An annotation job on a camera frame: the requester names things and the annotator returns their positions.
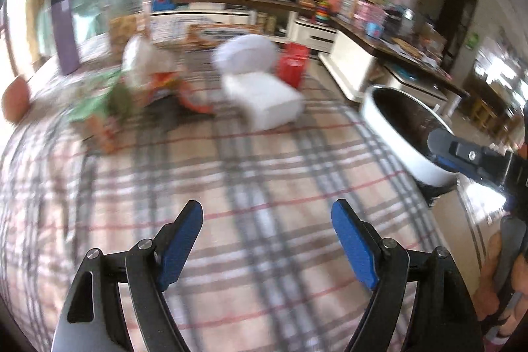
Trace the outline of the green milk carton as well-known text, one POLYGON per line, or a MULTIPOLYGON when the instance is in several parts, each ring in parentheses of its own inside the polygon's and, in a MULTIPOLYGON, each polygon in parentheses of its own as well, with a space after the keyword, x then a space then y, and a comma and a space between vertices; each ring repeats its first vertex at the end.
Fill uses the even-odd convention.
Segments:
POLYGON ((132 116, 132 93, 123 80, 104 84, 85 96, 68 113, 68 121, 82 140, 111 154, 117 149, 118 135, 132 116))

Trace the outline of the teal covered furniture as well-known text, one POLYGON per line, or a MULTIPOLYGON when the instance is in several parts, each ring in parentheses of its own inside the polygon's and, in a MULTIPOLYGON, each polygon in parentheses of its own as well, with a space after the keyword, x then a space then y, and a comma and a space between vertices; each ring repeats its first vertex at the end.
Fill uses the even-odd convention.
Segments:
MULTIPOLYGON (((37 18, 37 41, 39 54, 52 56, 56 53, 49 0, 45 0, 37 18)), ((107 20, 100 0, 71 0, 73 30, 79 46, 87 39, 107 32, 107 20)))

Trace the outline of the clear cookie jar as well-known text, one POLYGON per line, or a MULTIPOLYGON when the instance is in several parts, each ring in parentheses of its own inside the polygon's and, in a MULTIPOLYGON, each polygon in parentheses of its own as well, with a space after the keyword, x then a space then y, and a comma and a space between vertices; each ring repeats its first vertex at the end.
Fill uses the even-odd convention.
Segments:
POLYGON ((149 36, 151 4, 152 0, 100 0, 114 53, 122 53, 136 34, 149 36))

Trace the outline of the red white box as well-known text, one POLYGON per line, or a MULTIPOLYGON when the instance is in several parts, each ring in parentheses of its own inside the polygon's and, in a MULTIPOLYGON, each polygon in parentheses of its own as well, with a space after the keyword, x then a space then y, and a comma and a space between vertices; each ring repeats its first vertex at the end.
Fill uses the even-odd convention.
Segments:
POLYGON ((294 42, 286 44, 278 62, 278 78, 289 86, 298 89, 302 83, 309 59, 309 47, 294 42))

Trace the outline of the white tv cabinet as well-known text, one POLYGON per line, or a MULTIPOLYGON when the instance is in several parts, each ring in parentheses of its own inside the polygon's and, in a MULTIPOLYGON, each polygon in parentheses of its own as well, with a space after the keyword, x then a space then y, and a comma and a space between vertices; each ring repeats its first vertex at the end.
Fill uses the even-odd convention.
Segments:
POLYGON ((154 11, 151 38, 166 46, 182 42, 188 27, 198 24, 250 26, 279 45, 294 42, 316 53, 329 53, 337 35, 331 26, 315 22, 314 11, 288 1, 191 2, 178 4, 174 10, 154 11))

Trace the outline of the orange snack wrapper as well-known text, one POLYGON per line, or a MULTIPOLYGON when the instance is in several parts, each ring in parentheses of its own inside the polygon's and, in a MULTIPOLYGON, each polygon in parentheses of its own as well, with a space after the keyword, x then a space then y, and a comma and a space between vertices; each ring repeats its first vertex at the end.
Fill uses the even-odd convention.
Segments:
POLYGON ((214 114, 212 105, 204 102, 194 87, 178 72, 155 72, 149 76, 146 105, 167 97, 176 99, 179 105, 193 113, 214 114))

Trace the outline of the purple thermos bottle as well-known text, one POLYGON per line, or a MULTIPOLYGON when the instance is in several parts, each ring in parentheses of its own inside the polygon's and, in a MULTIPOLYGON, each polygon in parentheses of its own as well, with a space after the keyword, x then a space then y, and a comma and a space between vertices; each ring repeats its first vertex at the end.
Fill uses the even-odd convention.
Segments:
POLYGON ((71 0, 47 1, 60 71, 63 75, 70 75, 81 66, 73 27, 71 0))

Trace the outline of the plaid tablecloth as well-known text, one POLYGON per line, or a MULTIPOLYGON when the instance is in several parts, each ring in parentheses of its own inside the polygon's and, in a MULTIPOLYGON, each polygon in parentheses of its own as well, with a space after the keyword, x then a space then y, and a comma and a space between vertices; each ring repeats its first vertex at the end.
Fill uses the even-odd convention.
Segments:
POLYGON ((127 250, 191 199, 204 223, 166 301, 194 351, 345 348, 369 295, 331 225, 339 198, 404 247, 443 244, 399 160, 314 78, 295 123, 250 132, 194 53, 183 69, 213 117, 165 131, 138 115, 113 154, 87 146, 66 111, 106 54, 97 37, 69 76, 48 60, 29 81, 31 110, 1 144, 1 296, 35 349, 52 346, 89 249, 127 250))

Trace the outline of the white paper plate stack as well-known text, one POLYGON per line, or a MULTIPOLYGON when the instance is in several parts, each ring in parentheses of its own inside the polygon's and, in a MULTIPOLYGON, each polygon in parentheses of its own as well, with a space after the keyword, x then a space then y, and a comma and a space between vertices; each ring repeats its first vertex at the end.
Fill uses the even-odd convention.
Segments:
POLYGON ((247 34, 231 38, 211 55, 211 62, 222 75, 270 72, 277 64, 278 46, 262 35, 247 34))

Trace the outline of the orange cracker box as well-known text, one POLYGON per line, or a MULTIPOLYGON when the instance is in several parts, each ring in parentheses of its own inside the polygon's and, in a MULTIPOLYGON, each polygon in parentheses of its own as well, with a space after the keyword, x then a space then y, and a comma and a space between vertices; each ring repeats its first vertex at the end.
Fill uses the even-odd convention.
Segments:
POLYGON ((255 25, 190 24, 187 28, 186 37, 182 40, 182 46, 190 51, 212 49, 232 38, 250 34, 262 35, 262 30, 255 25))

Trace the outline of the dark top side counter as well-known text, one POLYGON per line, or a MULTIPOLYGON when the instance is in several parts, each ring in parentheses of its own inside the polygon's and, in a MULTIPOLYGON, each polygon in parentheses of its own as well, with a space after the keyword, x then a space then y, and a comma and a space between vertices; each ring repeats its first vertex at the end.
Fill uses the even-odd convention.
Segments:
POLYGON ((358 104, 369 86, 383 84, 417 97, 449 118, 469 96, 439 70, 403 56, 386 41, 367 37, 340 19, 330 22, 336 36, 330 52, 318 58, 348 101, 358 104))

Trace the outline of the red apple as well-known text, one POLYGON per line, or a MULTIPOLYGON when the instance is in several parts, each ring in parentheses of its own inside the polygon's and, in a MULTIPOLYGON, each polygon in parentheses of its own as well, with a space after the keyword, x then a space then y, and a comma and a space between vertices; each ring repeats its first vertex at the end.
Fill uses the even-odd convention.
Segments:
POLYGON ((2 111, 6 121, 18 123, 29 111, 29 84, 22 75, 18 75, 2 95, 2 111))

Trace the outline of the white foam block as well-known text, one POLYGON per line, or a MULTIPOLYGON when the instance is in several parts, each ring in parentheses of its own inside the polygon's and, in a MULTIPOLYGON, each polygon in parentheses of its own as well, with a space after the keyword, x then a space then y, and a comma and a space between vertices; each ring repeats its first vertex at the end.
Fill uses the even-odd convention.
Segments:
POLYGON ((273 130, 294 122, 304 110, 303 95, 268 72, 223 75, 221 87, 252 131, 273 130))

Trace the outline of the pink toy box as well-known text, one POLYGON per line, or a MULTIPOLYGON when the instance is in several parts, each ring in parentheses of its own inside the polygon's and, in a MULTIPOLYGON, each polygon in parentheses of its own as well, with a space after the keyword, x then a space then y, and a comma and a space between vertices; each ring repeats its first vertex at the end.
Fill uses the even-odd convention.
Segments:
POLYGON ((387 14, 385 10, 368 0, 353 0, 352 25, 366 30, 369 23, 384 26, 387 14))

